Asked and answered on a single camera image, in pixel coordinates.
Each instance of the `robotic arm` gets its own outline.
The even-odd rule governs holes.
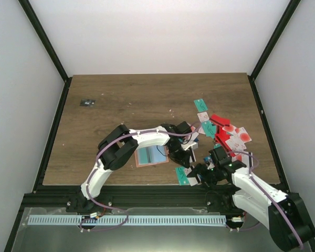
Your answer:
[[[185,145],[182,142],[185,135],[191,134],[192,130],[186,122],[177,126],[162,124],[148,130],[129,130],[125,125],[118,126],[98,145],[96,163],[87,180],[81,185],[83,196],[88,200],[97,197],[110,174],[123,167],[134,151],[140,148],[164,145],[168,148],[168,156],[172,161],[189,167],[191,156],[189,147],[192,143],[189,141],[190,143]],[[121,147],[116,143],[118,138],[122,138]],[[208,169],[206,164],[197,164],[188,177],[199,174],[202,183],[214,185],[218,181],[228,180],[239,188],[240,190],[230,196],[232,205],[248,212],[269,229],[272,239],[283,251],[299,246],[299,242],[278,211],[278,206],[303,243],[315,237],[314,225],[298,194],[284,193],[256,175],[250,174],[244,163],[239,160],[232,162],[231,156],[227,155],[223,147],[210,150],[209,154],[214,168]]]

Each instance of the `gray floor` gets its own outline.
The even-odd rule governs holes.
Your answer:
[[[245,226],[254,223],[249,218]],[[303,251],[311,251],[305,244]],[[120,227],[107,232],[81,233],[76,226],[28,226],[18,231],[13,251],[126,251],[126,252],[233,252],[281,251],[268,230],[230,233],[223,227]]]

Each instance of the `wooden table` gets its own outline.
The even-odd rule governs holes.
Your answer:
[[[266,135],[245,73],[82,75],[72,79],[44,185],[78,185],[90,173],[98,143],[116,126],[149,129],[163,122],[195,122],[195,99],[203,98],[208,114],[229,118],[252,138],[247,150],[260,159],[256,174],[268,183],[279,183]],[[82,99],[96,100],[93,107]],[[197,161],[213,147],[211,138],[198,137]],[[178,184],[169,163],[137,168],[134,156],[113,172],[108,185]]]

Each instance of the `white wall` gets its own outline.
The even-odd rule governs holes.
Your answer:
[[[315,225],[315,0],[301,1],[256,83],[289,185]]]
[[[0,0],[0,252],[32,190],[62,86],[18,1]]]
[[[288,0],[30,0],[69,75],[248,72]]]

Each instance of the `wooden tabletop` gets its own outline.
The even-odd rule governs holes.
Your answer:
[[[97,145],[116,126],[149,129],[162,123],[195,122],[195,99],[203,98],[208,114],[228,118],[252,138],[247,150],[260,159],[255,173],[268,183],[279,183],[266,135],[245,73],[82,75],[74,76],[44,178],[44,185],[78,185],[89,175]],[[95,100],[82,107],[82,99]],[[208,155],[213,139],[200,134],[195,156]],[[134,156],[113,172],[108,185],[178,184],[168,163],[136,167]]]

